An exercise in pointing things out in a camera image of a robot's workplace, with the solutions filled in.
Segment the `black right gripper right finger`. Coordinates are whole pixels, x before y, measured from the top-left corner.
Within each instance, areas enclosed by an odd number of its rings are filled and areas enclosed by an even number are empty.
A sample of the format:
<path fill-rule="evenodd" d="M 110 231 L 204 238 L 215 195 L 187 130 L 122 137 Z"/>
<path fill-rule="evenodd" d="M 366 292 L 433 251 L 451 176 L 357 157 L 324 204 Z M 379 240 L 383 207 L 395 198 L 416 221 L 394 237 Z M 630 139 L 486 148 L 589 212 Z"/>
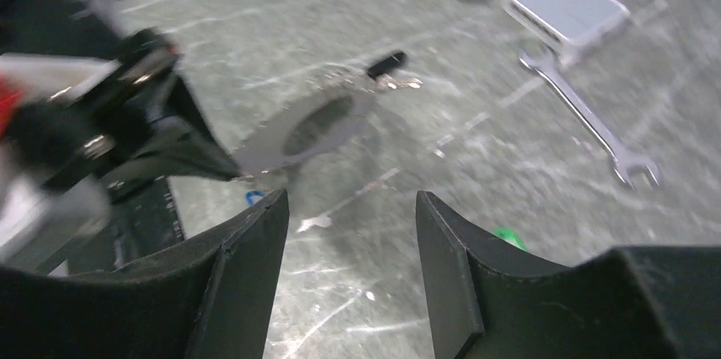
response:
<path fill-rule="evenodd" d="M 567 267 L 416 197 L 438 358 L 717 358 L 720 249 L 623 246 Z"/>

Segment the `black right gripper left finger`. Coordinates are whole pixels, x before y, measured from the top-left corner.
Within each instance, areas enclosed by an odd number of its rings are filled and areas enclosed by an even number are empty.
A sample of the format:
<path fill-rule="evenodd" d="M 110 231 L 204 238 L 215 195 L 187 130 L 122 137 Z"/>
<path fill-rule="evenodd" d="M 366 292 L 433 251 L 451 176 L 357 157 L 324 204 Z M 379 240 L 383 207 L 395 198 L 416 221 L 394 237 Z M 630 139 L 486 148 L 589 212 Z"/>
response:
<path fill-rule="evenodd" d="M 260 358 L 289 223 L 273 191 L 113 272 L 1 270 L 4 358 Z"/>

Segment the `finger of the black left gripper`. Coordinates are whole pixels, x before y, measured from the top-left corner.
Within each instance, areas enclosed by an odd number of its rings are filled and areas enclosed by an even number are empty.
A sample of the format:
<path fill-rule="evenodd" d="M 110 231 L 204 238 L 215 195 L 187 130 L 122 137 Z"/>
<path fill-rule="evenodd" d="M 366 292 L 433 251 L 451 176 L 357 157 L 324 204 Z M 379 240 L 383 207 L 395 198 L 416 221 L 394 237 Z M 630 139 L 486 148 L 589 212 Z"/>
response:
<path fill-rule="evenodd" d="M 195 176 L 228 181 L 239 177 L 236 161 L 217 143 L 196 132 L 171 131 L 153 138 L 106 174 L 106 182 Z"/>
<path fill-rule="evenodd" d="M 178 74 L 170 74 L 167 79 L 168 96 L 166 110 L 169 115 L 179 118 L 187 125 L 189 132 L 187 138 L 181 138 L 183 143 L 194 147 L 198 154 L 208 160 L 225 159 L 225 151 L 211 133 L 195 98 L 186 87 L 185 81 Z"/>

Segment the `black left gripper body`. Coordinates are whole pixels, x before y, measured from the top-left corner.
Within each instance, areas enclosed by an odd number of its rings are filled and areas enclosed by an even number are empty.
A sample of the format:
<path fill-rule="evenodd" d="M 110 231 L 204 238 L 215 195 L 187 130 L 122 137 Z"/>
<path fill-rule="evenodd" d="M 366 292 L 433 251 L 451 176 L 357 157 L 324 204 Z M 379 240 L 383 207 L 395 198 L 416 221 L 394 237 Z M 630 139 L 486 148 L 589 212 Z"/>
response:
<path fill-rule="evenodd" d="M 151 29 L 125 39 L 117 68 L 82 93 L 73 86 L 39 94 L 18 107 L 5 135 L 15 161 L 51 190 L 66 190 L 89 175 L 112 190 L 106 174 L 140 147 L 186 124 L 165 112 L 167 77 L 175 74 L 177 48 Z"/>

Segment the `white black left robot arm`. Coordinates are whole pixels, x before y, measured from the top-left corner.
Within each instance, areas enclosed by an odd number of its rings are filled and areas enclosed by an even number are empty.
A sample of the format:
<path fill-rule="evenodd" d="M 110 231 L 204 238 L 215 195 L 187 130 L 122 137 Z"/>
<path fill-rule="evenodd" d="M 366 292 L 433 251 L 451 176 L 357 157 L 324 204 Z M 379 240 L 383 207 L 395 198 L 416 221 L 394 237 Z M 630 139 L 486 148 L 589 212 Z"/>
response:
<path fill-rule="evenodd" d="M 107 58 L 111 73 L 73 99 L 27 97 L 2 138 L 51 207 L 27 225 L 10 265 L 49 273 L 110 271 L 183 239 L 174 212 L 148 218 L 142 237 L 132 206 L 173 200 L 169 176 L 229 181 L 241 167 L 210 133 L 177 73 L 180 53 L 147 28 L 119 37 L 78 0 L 1 0 L 1 50 L 53 58 Z"/>

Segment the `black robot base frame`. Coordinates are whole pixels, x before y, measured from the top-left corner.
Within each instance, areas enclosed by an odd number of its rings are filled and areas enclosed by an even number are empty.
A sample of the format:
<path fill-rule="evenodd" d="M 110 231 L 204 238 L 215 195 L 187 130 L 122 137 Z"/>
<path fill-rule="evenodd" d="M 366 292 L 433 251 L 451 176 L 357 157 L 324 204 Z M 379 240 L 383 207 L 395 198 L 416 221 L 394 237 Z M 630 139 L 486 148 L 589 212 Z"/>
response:
<path fill-rule="evenodd" d="M 67 260 L 68 271 L 114 271 L 184 240 L 169 183 L 159 179 L 113 206 L 110 224 Z"/>

